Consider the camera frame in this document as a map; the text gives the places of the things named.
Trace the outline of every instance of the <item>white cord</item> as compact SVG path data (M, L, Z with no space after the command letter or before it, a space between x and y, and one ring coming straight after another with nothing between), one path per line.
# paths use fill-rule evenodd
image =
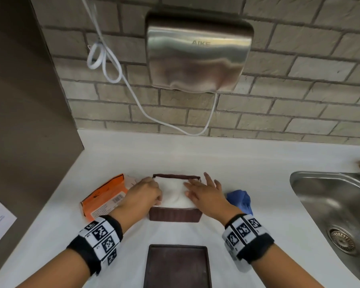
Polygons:
M215 93L215 99L213 101L213 106L212 106L212 110L211 110L211 113L208 117L208 121L204 127L204 129L199 132L199 133L196 133L196 134L191 134L191 133L188 133L184 130L182 130L181 128L177 127L177 126L174 126L174 125L171 125L169 123L166 123L166 122L162 122L162 121L159 121L153 117L150 117L147 113L145 113L143 107L141 107L140 105L140 102L139 100L137 99L136 95L135 95L135 92L133 91L132 87L130 86L129 82L127 81L127 79L125 78L125 76L123 75L123 71L122 71L122 68L121 68L121 65L120 65L120 62L119 60L116 58L116 56L114 55L114 53L110 50L110 48L107 46L105 40L104 40L104 37L101 33L101 30L100 30L100 27L99 27L99 24L97 23L97 19L96 19L96 15L97 15L97 10L96 10L96 6L95 4L93 4L93 10L91 10L87 4L87 1L86 0L81 0L85 6L85 9L87 10L88 14L89 14L89 17L93 23L93 25L95 26L95 29L96 29L96 32L97 32L97 35L99 36L99 40L96 41L93 46L91 47L91 50L89 52L89 55L88 55L88 58L87 58L87 66L90 68L90 69L97 69L100 65L102 65L102 70L103 70L103 73L104 73L104 76L106 77L106 79L111 82L111 83L118 83L120 82L121 79L123 79L123 81L125 82L125 84L127 85L129 91L131 92L133 98L135 99L136 101L136 104L137 106L139 107L139 109L141 110L141 112L144 114L145 117L147 117L148 119L156 122L156 123L160 123L162 125L166 125L166 126L169 126L169 127L172 127L174 129L177 129L179 131L181 131L182 133L186 134L186 135L190 135L190 136L199 136L199 135L202 135L206 129L208 128L208 125L209 123L211 122L211 119L212 119L212 115L213 115L213 111L215 110L215 106L216 106L216 101L217 101L217 94ZM96 49L99 48L100 50L100 54L99 54L99 57L97 58L97 60L95 62L92 63L92 59L93 59L93 56L95 54L95 51ZM108 74L107 74L107 69L106 69L106 61L107 61L107 58L111 61L111 63L114 65L114 67L117 69L117 71L119 72L119 75L117 77L117 79L115 80L112 80Z

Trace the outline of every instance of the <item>stainless steel hand dryer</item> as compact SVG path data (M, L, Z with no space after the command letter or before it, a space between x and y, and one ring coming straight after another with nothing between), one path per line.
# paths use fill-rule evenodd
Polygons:
M185 92L234 90L253 40L237 17L190 12L149 13L145 42L154 87Z

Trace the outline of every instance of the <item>person's left hand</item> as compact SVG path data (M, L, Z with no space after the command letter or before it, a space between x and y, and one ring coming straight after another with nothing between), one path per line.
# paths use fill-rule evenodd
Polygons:
M160 205L162 192L151 177L142 179L127 192L119 206L110 212L125 233L132 225L147 215L154 205Z

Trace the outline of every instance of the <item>wristband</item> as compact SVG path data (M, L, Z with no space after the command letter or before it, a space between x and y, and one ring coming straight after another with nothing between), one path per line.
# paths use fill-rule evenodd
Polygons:
M274 240L268 231L250 214L239 214L225 226L223 239L239 260L249 264L261 258Z
M103 215L84 227L67 248L81 255L92 276L113 262L122 239L120 223L109 215Z

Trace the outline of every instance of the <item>blue cloth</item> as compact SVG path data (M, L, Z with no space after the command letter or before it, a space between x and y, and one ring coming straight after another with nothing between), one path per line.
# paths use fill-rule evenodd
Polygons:
M232 205L237 206L245 214L252 214L251 198L246 191L236 190L227 193L227 200Z

